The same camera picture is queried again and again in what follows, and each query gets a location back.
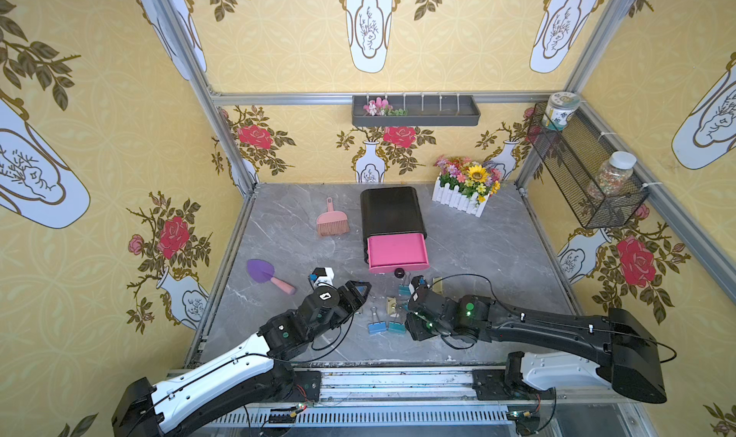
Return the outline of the yellow binder clip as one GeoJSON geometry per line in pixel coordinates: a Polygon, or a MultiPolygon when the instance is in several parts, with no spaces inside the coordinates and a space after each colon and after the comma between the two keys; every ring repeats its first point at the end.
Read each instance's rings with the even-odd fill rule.
{"type": "Polygon", "coordinates": [[[388,317],[397,317],[397,299],[395,297],[387,297],[386,299],[386,314],[388,317]]]}

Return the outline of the pink top drawer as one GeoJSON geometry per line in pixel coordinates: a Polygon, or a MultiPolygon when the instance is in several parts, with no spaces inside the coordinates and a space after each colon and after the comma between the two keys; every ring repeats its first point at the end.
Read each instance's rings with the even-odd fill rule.
{"type": "Polygon", "coordinates": [[[369,271],[374,274],[430,268],[426,239],[421,233],[372,236],[367,240],[369,271]]]}

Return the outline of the blue binder clip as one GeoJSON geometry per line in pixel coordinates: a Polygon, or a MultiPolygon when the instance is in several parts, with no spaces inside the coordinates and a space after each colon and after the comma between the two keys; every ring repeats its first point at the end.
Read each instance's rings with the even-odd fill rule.
{"type": "Polygon", "coordinates": [[[371,321],[367,326],[370,335],[378,335],[388,332],[388,323],[380,318],[378,308],[371,308],[371,321]]]}

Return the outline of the black drawer cabinet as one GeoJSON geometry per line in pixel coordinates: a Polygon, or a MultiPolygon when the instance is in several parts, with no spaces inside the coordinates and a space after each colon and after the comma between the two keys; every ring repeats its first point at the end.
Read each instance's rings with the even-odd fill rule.
{"type": "Polygon", "coordinates": [[[411,186],[366,189],[360,193],[364,261],[373,236],[422,234],[427,237],[417,191],[411,186]]]}

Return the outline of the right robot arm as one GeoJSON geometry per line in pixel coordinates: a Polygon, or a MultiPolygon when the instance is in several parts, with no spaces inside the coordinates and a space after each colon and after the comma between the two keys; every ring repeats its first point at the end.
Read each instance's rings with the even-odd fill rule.
{"type": "Polygon", "coordinates": [[[580,316],[508,306],[479,295],[455,301],[434,292],[423,276],[413,278],[409,288],[406,329],[415,341],[449,337],[471,346],[517,342],[542,347],[593,362],[598,378],[623,397],[667,402],[662,344],[627,310],[580,316]]]}

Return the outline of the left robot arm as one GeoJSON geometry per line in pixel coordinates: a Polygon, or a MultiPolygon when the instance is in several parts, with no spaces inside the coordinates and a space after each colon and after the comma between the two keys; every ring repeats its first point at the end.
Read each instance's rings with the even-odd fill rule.
{"type": "Polygon", "coordinates": [[[116,436],[188,436],[251,403],[292,389],[291,362],[323,334],[337,329],[366,303],[368,282],[314,287],[296,310],[273,316],[225,354],[172,379],[130,384],[112,418],[116,436]]]}

